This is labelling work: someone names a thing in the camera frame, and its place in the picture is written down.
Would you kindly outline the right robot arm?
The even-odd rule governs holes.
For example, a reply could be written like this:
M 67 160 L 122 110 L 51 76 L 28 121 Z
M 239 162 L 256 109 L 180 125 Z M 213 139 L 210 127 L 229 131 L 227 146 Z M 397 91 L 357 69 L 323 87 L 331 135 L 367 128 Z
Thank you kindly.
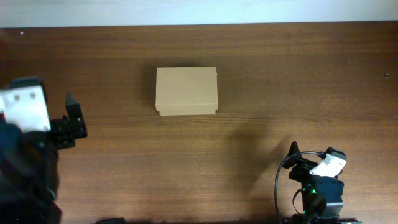
M 340 218 L 343 209 L 344 183 L 338 179 L 346 165 L 347 156 L 340 150 L 329 147 L 324 152 L 301 151 L 296 141 L 280 163 L 274 184 L 274 205 L 279 223 L 295 224 L 355 224 L 355 218 Z M 294 197 L 302 196 L 302 211 L 284 218 L 278 207 L 278 183 L 281 169 L 288 169 L 289 179 L 301 187 Z

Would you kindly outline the brown cardboard box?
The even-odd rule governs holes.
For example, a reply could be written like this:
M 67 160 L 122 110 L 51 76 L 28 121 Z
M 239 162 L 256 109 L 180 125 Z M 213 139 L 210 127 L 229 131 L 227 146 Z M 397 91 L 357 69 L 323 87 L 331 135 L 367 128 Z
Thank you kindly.
M 155 108 L 161 116 L 216 114 L 216 67 L 158 67 Z

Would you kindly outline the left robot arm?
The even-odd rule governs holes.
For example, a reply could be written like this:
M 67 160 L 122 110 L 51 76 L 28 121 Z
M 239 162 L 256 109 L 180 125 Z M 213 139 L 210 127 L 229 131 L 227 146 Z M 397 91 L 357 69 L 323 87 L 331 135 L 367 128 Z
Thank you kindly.
M 1 223 L 60 223 L 58 152 L 88 135 L 80 104 L 67 95 L 65 107 L 51 131 L 23 133 L 1 119 Z

